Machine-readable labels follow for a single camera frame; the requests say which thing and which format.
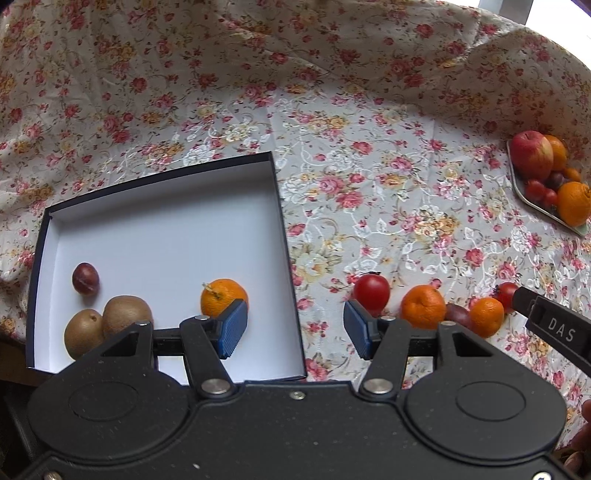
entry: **tangerine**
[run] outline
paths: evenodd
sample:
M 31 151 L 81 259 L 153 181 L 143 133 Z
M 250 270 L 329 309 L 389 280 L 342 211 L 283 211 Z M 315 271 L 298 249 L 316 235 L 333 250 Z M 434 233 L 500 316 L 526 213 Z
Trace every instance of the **tangerine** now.
M 578 181 L 565 183 L 558 189 L 557 207 L 564 223 L 583 225 L 591 215 L 591 190 Z
M 576 168 L 573 168 L 573 167 L 566 167 L 562 171 L 562 175 L 564 175 L 565 178 L 572 180 L 572 181 L 581 181 L 580 172 Z
M 472 331 L 483 338 L 493 336 L 505 320 L 503 304 L 492 297 L 477 300 L 470 309 Z
M 400 304 L 400 316 L 416 328 L 435 329 L 445 314 L 445 300 L 431 285 L 411 288 Z
M 201 313 L 218 317 L 234 300 L 241 299 L 248 304 L 244 288 L 229 278 L 218 278 L 203 284 L 201 293 Z
M 554 164 L 552 165 L 552 171 L 560 171 L 566 167 L 566 159 L 569 156 L 569 152 L 566 150 L 566 146 L 553 135 L 544 135 L 550 145 L 552 145 L 552 153 L 554 154 Z

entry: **white box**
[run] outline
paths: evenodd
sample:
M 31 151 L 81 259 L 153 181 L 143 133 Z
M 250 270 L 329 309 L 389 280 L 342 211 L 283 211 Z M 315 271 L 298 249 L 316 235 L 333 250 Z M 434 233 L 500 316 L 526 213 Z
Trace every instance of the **white box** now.
M 81 262 L 100 276 L 79 295 Z M 248 293 L 248 327 L 223 361 L 234 382 L 306 374 L 275 165 L 270 153 L 228 158 L 128 181 L 46 209 L 35 250 L 27 319 L 29 367 L 72 363 L 64 330 L 79 310 L 102 313 L 117 295 L 152 309 L 154 328 L 200 314 L 203 283 L 232 278 Z M 182 357 L 159 370 L 187 384 Z

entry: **fabric backdrop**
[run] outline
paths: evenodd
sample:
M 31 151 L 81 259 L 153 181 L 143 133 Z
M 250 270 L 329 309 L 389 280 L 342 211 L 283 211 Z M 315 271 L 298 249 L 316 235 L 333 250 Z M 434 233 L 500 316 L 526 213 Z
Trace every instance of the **fabric backdrop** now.
M 586 167 L 591 74 L 559 46 L 445 2 L 17 0 L 0 25 L 0 329 L 25 340 L 46 206 L 270 150 L 311 380 L 367 367 L 342 326 L 357 276 L 468 306 L 516 281 L 589 315 L 591 237 L 515 197 L 505 141 L 566 140 Z M 588 168 L 584 174 L 589 178 Z M 491 342 L 569 405 L 587 378 L 510 315 Z M 407 382 L 429 371 L 414 359 Z

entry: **kiwi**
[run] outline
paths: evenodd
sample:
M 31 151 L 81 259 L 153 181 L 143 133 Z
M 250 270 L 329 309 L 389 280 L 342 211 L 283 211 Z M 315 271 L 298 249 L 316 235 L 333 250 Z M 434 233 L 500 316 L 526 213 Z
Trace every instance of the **kiwi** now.
M 92 309 L 76 313 L 68 322 L 64 332 L 66 350 L 74 360 L 78 360 L 86 352 L 99 346 L 104 339 L 103 317 Z
M 131 295 L 113 297 L 103 312 L 103 333 L 105 337 L 110 337 L 135 322 L 145 320 L 154 323 L 152 310 L 141 298 Z

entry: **red tomato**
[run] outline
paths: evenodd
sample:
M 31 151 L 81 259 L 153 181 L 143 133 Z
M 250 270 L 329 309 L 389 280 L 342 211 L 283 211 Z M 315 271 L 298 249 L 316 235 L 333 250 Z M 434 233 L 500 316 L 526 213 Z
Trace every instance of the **red tomato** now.
M 539 180 L 528 180 L 525 184 L 525 198 L 530 202 L 538 203 L 546 195 L 548 189 Z
M 513 311 L 513 294 L 519 288 L 518 285 L 507 281 L 497 286 L 495 289 L 495 298 L 505 307 L 505 313 Z
M 390 299 L 390 283 L 379 273 L 365 273 L 355 282 L 351 296 L 372 317 L 378 317 Z
M 557 205 L 557 204 L 558 204 L 558 194 L 554 190 L 548 189 L 546 191 L 546 195 L 544 195 L 544 198 L 542 199 L 542 205 L 545 208 L 550 208 L 550 207 Z

